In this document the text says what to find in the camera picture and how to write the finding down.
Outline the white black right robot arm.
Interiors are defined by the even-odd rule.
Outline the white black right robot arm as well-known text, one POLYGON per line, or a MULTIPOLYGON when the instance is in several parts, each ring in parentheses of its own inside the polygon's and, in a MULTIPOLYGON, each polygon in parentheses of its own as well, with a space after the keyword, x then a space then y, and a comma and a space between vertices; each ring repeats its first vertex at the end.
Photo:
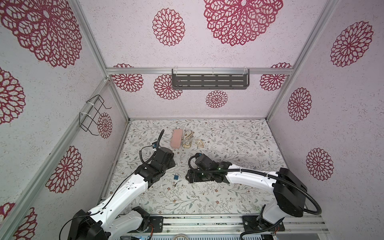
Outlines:
POLYGON ((217 163, 204 154, 190 157, 188 165, 186 180, 190 184, 198 182, 241 184, 273 194, 275 199, 261 210, 259 221, 263 224, 274 224, 288 215, 296 218, 304 215, 306 197, 283 181, 301 187, 304 191, 307 188, 286 168, 280 168, 277 172, 260 172, 230 162, 217 163))

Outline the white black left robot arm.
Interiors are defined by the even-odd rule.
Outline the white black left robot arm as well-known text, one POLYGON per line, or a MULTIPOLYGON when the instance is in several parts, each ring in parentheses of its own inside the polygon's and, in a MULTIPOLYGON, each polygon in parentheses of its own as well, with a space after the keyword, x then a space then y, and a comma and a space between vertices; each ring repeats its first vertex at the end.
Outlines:
POLYGON ((123 217, 119 217, 119 214, 175 165, 172 150, 158 148, 151 160, 138 166, 105 201, 88 212, 80 210, 74 215, 70 220, 68 239, 118 240, 131 231, 153 231, 150 214, 143 208, 135 207, 123 217))

